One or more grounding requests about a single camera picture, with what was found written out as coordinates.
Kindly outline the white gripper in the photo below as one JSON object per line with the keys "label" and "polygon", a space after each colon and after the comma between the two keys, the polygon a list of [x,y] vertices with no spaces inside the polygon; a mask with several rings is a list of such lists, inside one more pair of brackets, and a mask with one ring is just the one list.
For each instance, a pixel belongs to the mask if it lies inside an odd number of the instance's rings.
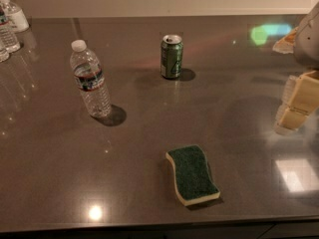
{"label": "white gripper", "polygon": [[[278,40],[272,50],[280,54],[294,53],[296,61],[303,66],[319,66],[319,2],[298,28]],[[318,108],[319,72],[290,75],[275,117],[274,131],[281,135],[296,131]]]}

